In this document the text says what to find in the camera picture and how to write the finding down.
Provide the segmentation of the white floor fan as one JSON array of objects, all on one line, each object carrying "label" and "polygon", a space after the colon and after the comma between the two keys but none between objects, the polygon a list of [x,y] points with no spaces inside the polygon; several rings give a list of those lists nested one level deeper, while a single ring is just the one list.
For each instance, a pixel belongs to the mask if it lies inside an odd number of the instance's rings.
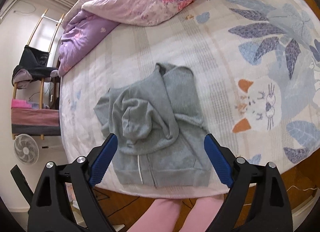
[{"label": "white floor fan", "polygon": [[25,165],[34,165],[40,156],[39,147],[33,137],[19,134],[14,140],[14,153]]}]

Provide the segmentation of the floral patterned bed sheet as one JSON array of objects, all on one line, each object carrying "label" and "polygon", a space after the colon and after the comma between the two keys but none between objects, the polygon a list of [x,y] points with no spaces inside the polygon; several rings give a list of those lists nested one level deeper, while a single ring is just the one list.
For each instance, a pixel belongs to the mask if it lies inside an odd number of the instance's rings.
[{"label": "floral patterned bed sheet", "polygon": [[222,146],[285,172],[319,150],[319,20],[303,0],[195,0],[155,27],[119,25],[63,78],[67,159],[103,141],[94,107],[158,62],[189,67]]}]

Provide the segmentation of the person's right leg pink trousers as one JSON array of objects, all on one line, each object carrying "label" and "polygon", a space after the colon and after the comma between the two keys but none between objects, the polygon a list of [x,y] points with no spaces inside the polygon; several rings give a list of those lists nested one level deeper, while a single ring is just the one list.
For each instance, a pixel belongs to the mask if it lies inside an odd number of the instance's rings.
[{"label": "person's right leg pink trousers", "polygon": [[198,198],[180,229],[181,232],[204,232],[223,205],[223,195]]}]

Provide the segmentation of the pink striped folded blanket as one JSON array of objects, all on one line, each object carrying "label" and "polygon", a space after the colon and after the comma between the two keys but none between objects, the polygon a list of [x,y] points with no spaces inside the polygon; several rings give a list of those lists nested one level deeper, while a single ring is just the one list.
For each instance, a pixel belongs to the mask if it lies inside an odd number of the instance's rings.
[{"label": "pink striped folded blanket", "polygon": [[11,100],[11,132],[13,135],[60,136],[59,111],[36,102]]}]

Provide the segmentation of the grey zip hoodie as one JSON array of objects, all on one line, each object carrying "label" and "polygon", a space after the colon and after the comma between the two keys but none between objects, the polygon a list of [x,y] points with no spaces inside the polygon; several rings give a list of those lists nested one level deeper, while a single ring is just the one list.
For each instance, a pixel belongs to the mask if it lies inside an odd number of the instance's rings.
[{"label": "grey zip hoodie", "polygon": [[209,184],[212,165],[203,145],[208,130],[189,68],[158,63],[145,79],[111,88],[94,111],[102,134],[117,137],[112,163],[121,184]]}]

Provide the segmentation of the black garment on rack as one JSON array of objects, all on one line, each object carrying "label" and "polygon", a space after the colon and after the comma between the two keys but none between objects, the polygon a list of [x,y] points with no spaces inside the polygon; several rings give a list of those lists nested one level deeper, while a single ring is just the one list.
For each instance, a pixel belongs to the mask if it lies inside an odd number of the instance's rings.
[{"label": "black garment on rack", "polygon": [[12,73],[12,85],[25,89],[30,82],[45,79],[50,81],[57,76],[57,68],[48,67],[49,53],[26,45],[24,47],[19,64]]}]

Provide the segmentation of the purple floral quilt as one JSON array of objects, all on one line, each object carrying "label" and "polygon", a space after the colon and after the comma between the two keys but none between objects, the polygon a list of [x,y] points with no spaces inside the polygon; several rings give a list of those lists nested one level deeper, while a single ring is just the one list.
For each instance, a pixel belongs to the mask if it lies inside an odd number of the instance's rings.
[{"label": "purple floral quilt", "polygon": [[62,21],[58,75],[64,76],[120,23],[149,27],[193,0],[78,0]]}]

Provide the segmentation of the person's left leg pink trousers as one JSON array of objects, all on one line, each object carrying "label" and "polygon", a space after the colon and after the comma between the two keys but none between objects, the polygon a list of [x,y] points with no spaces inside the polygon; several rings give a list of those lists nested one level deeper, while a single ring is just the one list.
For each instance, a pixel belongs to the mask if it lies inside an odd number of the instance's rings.
[{"label": "person's left leg pink trousers", "polygon": [[155,199],[128,232],[172,232],[179,218],[181,205],[182,201],[179,199]]}]

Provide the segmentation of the person's leg pink trousers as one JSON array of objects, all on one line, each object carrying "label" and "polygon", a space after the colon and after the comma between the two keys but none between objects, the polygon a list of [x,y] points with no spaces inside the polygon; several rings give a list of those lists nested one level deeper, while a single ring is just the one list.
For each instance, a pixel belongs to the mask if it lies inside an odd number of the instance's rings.
[{"label": "person's leg pink trousers", "polygon": [[172,232],[179,218],[181,205],[182,201],[179,199],[155,199],[128,232]]},{"label": "person's leg pink trousers", "polygon": [[181,232],[204,232],[223,205],[223,195],[198,198],[180,229]]}]

